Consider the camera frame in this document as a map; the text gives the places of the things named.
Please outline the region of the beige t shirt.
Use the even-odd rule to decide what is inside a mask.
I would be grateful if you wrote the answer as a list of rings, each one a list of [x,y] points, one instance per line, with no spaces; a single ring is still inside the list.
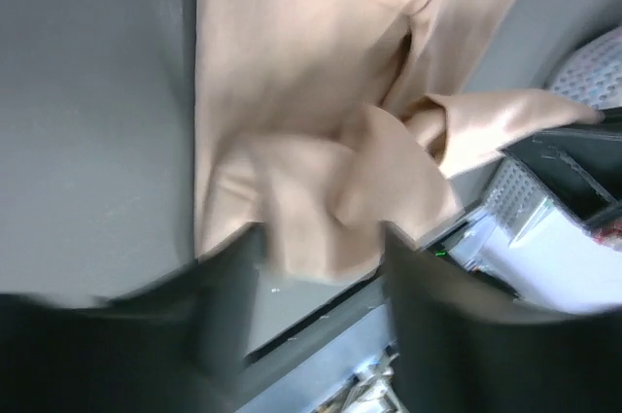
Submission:
[[[356,280],[381,227],[418,240],[454,176],[600,114],[541,89],[464,92],[516,0],[196,0],[194,249],[267,228],[281,272]]]

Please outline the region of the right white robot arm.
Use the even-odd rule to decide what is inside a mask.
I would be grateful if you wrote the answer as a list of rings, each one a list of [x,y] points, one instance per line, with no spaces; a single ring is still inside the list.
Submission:
[[[452,257],[545,307],[620,306],[620,109],[598,124],[541,131],[504,154]]]

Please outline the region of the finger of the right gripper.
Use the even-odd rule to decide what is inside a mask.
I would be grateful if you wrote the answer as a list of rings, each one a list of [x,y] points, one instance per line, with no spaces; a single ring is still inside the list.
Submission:
[[[621,111],[542,130],[503,149],[572,219],[621,217]]]

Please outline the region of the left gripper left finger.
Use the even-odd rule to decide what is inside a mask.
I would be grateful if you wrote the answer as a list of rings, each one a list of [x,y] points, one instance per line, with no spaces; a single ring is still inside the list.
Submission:
[[[231,412],[265,247],[248,226],[214,257],[100,307],[1,298],[5,412]]]

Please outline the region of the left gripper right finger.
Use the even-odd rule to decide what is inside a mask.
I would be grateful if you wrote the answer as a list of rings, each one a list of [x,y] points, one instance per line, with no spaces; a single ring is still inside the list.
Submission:
[[[383,224],[397,393],[411,412],[617,412],[621,312],[548,310]]]

